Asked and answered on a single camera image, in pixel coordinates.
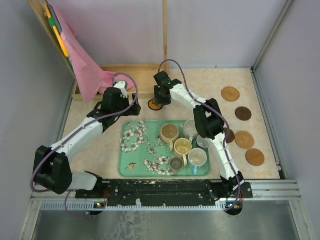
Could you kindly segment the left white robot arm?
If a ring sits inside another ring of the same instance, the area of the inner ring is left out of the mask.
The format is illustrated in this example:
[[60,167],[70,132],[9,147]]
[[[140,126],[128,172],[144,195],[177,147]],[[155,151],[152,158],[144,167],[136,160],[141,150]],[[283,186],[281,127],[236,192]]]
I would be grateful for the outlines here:
[[36,193],[52,191],[61,195],[68,191],[85,190],[97,199],[104,186],[99,176],[90,172],[72,172],[72,160],[96,137],[102,135],[121,117],[138,116],[141,107],[137,93],[129,101],[127,82],[119,81],[105,90],[103,99],[69,135],[53,145],[40,146],[35,153],[30,187]]

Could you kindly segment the woven rattan coaster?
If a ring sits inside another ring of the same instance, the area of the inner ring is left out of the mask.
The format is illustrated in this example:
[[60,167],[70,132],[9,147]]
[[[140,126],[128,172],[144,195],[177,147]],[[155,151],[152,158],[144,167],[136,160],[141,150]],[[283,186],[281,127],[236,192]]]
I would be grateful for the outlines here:
[[228,102],[235,102],[240,98],[240,92],[232,86],[227,86],[221,90],[221,96]]

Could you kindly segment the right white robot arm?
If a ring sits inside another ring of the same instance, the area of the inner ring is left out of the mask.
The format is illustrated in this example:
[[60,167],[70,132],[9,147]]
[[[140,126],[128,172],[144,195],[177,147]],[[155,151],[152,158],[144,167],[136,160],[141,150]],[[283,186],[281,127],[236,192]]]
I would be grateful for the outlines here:
[[227,197],[235,198],[241,192],[244,177],[228,149],[224,131],[227,123],[218,102],[214,98],[205,99],[196,95],[180,80],[170,79],[165,71],[158,72],[154,79],[157,83],[154,86],[157,105],[167,106],[177,101],[192,110],[197,133],[209,143],[219,163],[223,192]]

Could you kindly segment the dark reddish wooden coaster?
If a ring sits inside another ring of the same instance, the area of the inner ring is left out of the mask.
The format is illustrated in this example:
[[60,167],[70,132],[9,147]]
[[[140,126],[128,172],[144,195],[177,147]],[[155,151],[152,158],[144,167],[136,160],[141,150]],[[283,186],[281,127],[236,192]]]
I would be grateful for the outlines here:
[[235,116],[241,121],[248,121],[252,118],[252,112],[245,106],[240,106],[235,110]]

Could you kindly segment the dark brown wooden coaster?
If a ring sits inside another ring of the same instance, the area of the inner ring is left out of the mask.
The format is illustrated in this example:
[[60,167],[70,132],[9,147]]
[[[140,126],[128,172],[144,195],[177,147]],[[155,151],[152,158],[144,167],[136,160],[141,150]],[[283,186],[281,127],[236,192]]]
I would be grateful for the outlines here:
[[225,136],[227,137],[226,138],[226,143],[227,144],[232,143],[234,141],[234,139],[235,139],[235,133],[233,132],[233,130],[232,129],[228,130],[227,127],[224,127],[223,130],[224,130]]

